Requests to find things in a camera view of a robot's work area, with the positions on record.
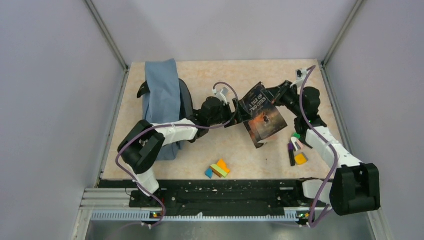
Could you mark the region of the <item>aluminium frame rail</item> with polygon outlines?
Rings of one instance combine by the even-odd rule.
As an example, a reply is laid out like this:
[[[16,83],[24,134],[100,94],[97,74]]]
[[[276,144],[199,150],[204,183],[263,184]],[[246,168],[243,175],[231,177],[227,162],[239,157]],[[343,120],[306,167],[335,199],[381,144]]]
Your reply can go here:
[[[348,32],[349,28],[353,24],[355,18],[357,17],[361,8],[365,5],[367,0],[356,0],[350,12],[348,13],[345,21],[343,22],[340,30],[338,31],[334,41],[332,42],[329,50],[327,51],[324,59],[321,61],[322,68],[326,68],[327,65],[332,60],[335,51],[338,49],[340,43],[342,42],[344,36]]]
[[[93,18],[95,24],[97,25],[97,28],[100,31],[100,34],[102,35],[103,39],[105,40],[107,46],[109,47],[112,55],[117,60],[120,67],[127,72],[129,69],[128,64],[124,60],[124,57],[119,50],[118,45],[116,44],[112,34],[110,33],[106,23],[104,22],[100,12],[98,11],[95,3],[92,0],[82,0],[82,2],[87,7],[91,17]]]

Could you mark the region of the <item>dark brown bottom book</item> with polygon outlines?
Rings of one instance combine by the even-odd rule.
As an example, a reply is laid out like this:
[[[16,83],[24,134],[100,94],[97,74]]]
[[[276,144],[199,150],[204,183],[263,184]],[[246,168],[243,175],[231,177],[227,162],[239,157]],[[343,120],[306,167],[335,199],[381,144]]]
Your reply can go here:
[[[278,108],[266,96],[266,91],[263,83],[258,82],[239,101],[240,106],[250,117],[243,124],[257,149],[275,141],[275,134],[288,126]]]

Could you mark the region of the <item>yellow grey sharpener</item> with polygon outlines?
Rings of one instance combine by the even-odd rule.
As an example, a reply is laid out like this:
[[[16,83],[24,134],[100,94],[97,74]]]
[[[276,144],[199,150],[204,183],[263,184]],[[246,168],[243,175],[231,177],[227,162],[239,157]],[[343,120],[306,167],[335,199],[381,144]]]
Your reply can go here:
[[[302,152],[294,156],[296,165],[303,165],[309,161],[308,157]]]

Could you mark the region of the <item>orange eraser block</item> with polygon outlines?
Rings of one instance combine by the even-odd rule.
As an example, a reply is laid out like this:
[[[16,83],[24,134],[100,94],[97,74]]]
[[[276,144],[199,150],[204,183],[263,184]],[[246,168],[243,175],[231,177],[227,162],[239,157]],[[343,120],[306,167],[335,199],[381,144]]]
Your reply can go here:
[[[226,172],[227,174],[230,173],[230,169],[227,167],[227,164],[225,163],[225,161],[221,158],[216,165],[222,169],[224,172]]]

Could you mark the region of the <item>green cap black marker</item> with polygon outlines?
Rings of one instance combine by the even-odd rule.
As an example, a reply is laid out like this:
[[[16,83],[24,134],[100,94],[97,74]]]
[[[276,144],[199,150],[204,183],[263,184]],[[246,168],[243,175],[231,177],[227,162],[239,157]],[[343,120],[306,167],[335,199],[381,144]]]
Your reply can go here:
[[[292,134],[292,136],[297,138],[302,144],[304,144],[308,148],[313,149],[313,147],[306,142],[306,137],[304,135],[301,135],[301,134],[295,132],[295,133]]]

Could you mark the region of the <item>aluminium frame rail right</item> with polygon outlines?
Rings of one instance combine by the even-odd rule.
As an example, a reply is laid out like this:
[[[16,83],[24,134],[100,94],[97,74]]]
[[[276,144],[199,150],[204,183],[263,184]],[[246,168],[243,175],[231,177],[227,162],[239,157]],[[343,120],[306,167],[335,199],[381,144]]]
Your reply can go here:
[[[348,13],[345,21],[343,22],[340,30],[338,31],[334,41],[332,42],[329,50],[327,51],[324,59],[321,61],[322,68],[326,68],[327,65],[332,60],[335,51],[338,49],[340,43],[342,42],[344,36],[348,32],[349,28],[353,24],[355,18],[357,17],[361,8],[365,5],[367,0],[356,0],[350,12]]]

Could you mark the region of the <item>aluminium frame rail left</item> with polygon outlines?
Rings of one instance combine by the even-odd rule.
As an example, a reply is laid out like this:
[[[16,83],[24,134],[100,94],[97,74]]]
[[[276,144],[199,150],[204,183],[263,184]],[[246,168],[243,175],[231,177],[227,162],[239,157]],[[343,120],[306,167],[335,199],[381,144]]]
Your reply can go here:
[[[97,25],[97,28],[100,31],[100,34],[102,35],[103,39],[105,40],[107,46],[109,47],[112,55],[117,60],[120,67],[127,72],[129,69],[128,64],[124,60],[124,57],[119,50],[118,45],[116,44],[112,34],[110,33],[106,23],[104,22],[100,12],[98,11],[95,3],[92,0],[82,0],[82,2],[87,7],[91,17],[93,18],[95,24]]]

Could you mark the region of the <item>blue eraser wedge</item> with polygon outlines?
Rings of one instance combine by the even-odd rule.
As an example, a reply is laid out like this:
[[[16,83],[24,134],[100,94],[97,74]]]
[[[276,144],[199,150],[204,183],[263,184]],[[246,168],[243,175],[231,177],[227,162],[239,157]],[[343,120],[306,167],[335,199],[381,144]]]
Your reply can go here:
[[[212,179],[212,177],[214,176],[214,172],[211,168],[208,168],[205,172],[204,172],[205,176],[208,177],[209,179]]]

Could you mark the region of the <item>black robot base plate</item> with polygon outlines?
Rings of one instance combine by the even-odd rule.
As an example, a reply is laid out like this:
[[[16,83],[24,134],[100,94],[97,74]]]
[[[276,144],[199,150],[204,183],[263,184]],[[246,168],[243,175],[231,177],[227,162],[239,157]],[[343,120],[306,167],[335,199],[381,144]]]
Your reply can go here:
[[[127,189],[130,208],[165,207],[167,217],[278,217],[289,208],[308,209],[295,179],[159,180],[156,198],[146,196],[131,180],[101,180],[100,189]]]

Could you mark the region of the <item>blue student backpack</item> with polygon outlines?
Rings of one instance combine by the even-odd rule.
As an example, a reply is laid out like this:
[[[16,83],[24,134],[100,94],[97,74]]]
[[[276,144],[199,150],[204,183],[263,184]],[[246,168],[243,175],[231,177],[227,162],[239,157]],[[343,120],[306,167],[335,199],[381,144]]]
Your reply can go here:
[[[148,61],[144,71],[149,92],[138,94],[144,120],[165,124],[193,114],[193,99],[187,84],[179,78],[175,59]]]

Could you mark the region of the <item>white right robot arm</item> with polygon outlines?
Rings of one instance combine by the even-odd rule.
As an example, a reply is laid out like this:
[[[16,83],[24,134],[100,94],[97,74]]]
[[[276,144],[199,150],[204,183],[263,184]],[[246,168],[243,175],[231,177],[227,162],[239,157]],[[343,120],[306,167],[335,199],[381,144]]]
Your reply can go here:
[[[274,106],[284,106],[295,115],[294,127],[300,141],[315,150],[330,168],[323,180],[304,180],[302,187],[293,192],[294,202],[307,206],[313,201],[313,207],[321,202],[339,216],[379,210],[379,169],[359,160],[333,136],[319,115],[320,91],[314,87],[298,88],[287,80],[264,93]]]

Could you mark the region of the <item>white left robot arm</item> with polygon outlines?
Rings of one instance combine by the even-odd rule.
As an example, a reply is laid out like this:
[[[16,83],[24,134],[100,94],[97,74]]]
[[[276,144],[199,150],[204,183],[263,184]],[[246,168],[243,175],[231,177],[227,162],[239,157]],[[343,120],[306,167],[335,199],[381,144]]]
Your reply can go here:
[[[142,191],[141,200],[149,207],[160,202],[159,183],[153,171],[153,165],[164,146],[177,142],[194,143],[205,136],[209,130],[228,128],[249,121],[252,116],[233,99],[235,110],[217,97],[208,97],[200,109],[192,115],[176,122],[152,124],[140,120],[118,147],[116,165],[131,176]],[[122,159],[130,169],[125,169]]]

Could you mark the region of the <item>purple cap black marker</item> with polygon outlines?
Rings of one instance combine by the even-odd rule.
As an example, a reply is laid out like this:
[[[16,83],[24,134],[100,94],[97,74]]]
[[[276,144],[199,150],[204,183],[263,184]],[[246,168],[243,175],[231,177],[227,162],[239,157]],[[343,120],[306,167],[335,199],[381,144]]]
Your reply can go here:
[[[296,161],[295,161],[293,144],[291,142],[288,143],[287,144],[287,148],[288,148],[288,155],[289,155],[290,166],[291,167],[294,167],[296,165]]]

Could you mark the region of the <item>green brown eraser block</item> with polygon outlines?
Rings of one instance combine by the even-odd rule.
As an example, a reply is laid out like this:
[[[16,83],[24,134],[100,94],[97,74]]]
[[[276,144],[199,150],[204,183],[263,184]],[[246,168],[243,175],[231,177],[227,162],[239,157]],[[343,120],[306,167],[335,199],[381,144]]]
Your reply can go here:
[[[216,164],[210,166],[212,172],[220,178],[226,178],[228,173]]]

